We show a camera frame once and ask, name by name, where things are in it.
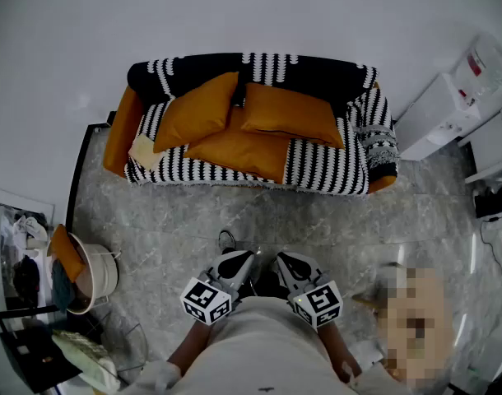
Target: white wall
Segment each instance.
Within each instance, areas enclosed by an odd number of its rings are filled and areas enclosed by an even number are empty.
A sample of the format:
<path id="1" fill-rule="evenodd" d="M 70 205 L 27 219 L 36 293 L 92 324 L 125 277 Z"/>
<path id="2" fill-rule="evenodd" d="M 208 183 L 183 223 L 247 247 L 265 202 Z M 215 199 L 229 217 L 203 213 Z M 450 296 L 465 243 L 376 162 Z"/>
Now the white wall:
<path id="1" fill-rule="evenodd" d="M 363 62 L 398 117 L 480 30 L 502 43 L 502 0 L 0 0 L 0 188 L 55 204 L 61 221 L 83 124 L 117 107 L 137 61 L 263 50 Z"/>

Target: marble floor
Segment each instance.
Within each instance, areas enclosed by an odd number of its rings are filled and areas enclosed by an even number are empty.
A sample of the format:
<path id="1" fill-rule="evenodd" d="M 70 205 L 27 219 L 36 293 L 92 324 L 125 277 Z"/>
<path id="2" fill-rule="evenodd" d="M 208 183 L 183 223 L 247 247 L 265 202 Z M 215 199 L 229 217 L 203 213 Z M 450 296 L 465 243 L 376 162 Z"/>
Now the marble floor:
<path id="1" fill-rule="evenodd" d="M 104 130 L 91 138 L 73 231 L 88 243 L 122 251 L 118 288 L 109 304 L 94 310 L 111 312 L 107 340 L 122 366 L 135 365 L 141 355 L 139 343 L 118 342 L 136 323 L 151 360 L 166 358 L 181 342 L 192 319 L 182 311 L 179 293 L 218 254 L 223 228 L 264 262 L 289 249 L 329 269 L 345 301 L 337 324 L 348 345 L 375 339 L 370 311 L 350 297 L 374 283 L 380 263 L 435 268 L 458 335 L 445 380 L 479 357 L 502 319 L 502 272 L 481 242 L 472 190 L 463 182 L 469 160 L 455 143 L 421 162 L 403 161 L 391 188 L 332 197 L 217 186 L 130 187 L 101 167 L 107 136 Z M 484 224 L 484 238 L 502 257 L 502 220 Z"/>

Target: laundry basket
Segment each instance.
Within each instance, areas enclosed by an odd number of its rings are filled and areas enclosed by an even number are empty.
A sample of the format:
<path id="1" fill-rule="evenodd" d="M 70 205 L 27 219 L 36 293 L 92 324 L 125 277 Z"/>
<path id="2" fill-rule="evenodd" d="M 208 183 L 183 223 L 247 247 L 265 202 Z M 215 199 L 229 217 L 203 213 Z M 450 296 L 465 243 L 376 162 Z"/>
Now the laundry basket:
<path id="1" fill-rule="evenodd" d="M 101 297 L 112 294 L 118 284 L 118 268 L 113 253 L 100 244 L 83 243 L 70 233 L 74 249 L 81 256 L 86 268 L 76 279 L 76 299 L 68 306 L 73 314 L 85 314 Z"/>

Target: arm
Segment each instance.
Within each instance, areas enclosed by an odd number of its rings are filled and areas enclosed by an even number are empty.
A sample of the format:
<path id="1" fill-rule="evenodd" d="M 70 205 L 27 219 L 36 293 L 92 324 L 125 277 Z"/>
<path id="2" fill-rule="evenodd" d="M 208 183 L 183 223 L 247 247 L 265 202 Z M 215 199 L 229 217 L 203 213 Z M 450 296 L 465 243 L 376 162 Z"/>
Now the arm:
<path id="1" fill-rule="evenodd" d="M 211 327 L 198 321 L 194 322 L 183 342 L 179 344 L 179 347 L 176 348 L 176 351 L 172 353 L 167 361 L 177 365 L 183 376 L 196 358 L 205 350 L 210 333 Z"/>
<path id="2" fill-rule="evenodd" d="M 346 347 L 337 326 L 335 326 L 335 323 L 330 322 L 321 326 L 318 329 L 317 334 L 330 356 L 333 370 L 335 370 L 339 379 L 344 383 L 348 383 L 350 381 L 349 374 L 342 368 L 342 364 L 344 362 L 350 366 L 354 377 L 359 376 L 361 369 L 354 356 L 348 351 L 348 348 Z"/>

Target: person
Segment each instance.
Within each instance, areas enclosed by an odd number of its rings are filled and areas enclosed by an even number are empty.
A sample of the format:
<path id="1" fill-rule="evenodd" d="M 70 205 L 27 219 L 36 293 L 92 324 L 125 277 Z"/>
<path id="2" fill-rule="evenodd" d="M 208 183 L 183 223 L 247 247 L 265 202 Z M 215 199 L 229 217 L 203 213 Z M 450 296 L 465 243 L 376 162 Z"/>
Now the person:
<path id="1" fill-rule="evenodd" d="M 233 235 L 222 231 L 219 245 L 234 251 Z M 235 311 L 212 326 L 195 322 L 167 361 L 147 364 L 121 393 L 409 393 L 380 363 L 362 372 L 335 323 L 315 332 L 293 314 L 275 272 L 261 276 L 255 290 L 262 295 L 239 291 Z"/>

